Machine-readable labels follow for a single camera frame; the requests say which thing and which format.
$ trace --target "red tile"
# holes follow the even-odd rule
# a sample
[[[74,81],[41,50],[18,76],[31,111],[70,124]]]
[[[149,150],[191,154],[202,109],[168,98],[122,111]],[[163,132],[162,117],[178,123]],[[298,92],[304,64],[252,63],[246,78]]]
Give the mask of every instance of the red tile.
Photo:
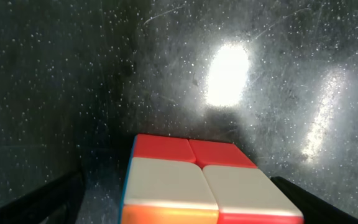
[[[237,146],[228,143],[189,140],[196,156],[196,164],[257,168]]]
[[[219,213],[218,224],[303,224],[303,217]]]
[[[172,161],[196,162],[187,139],[169,138],[138,134],[134,149],[134,157],[150,159],[166,159]]]

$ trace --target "dark speckled surface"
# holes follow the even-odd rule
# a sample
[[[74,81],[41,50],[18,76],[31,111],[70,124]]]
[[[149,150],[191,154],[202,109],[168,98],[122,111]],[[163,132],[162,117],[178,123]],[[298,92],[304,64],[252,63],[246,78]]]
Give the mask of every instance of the dark speckled surface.
[[[115,223],[137,133],[233,142],[358,218],[358,1],[0,1],[0,206],[80,160],[78,223]]]

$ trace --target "rubik's cube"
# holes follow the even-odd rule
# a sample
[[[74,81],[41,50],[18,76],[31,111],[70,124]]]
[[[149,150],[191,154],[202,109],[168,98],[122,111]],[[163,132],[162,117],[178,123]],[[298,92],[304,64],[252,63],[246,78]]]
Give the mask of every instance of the rubik's cube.
[[[301,224],[294,204],[235,145],[139,134],[121,224]]]

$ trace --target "cube face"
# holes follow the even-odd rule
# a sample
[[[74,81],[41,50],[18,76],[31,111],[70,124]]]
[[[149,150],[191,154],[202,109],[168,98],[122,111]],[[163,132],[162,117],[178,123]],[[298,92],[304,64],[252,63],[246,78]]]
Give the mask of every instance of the cube face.
[[[196,157],[187,139],[168,138],[138,134],[136,137],[134,157],[166,159],[195,163]]]
[[[201,168],[207,165],[257,168],[239,148],[233,144],[189,140],[196,156],[196,164]]]
[[[219,219],[232,221],[221,223],[274,223],[264,221],[266,218],[277,223],[303,220],[299,209],[258,169],[206,166],[203,173],[218,203]]]
[[[198,166],[139,157],[131,162],[124,205],[218,210]]]
[[[216,224],[217,210],[126,205],[122,224]]]

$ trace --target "red cube piece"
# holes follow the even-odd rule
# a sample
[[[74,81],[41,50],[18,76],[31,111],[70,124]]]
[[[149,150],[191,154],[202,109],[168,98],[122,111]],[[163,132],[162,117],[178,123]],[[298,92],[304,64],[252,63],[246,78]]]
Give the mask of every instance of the red cube piece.
[[[229,143],[189,140],[196,156],[196,164],[257,168],[237,146]]]
[[[138,134],[135,141],[134,157],[196,162],[187,139]]]

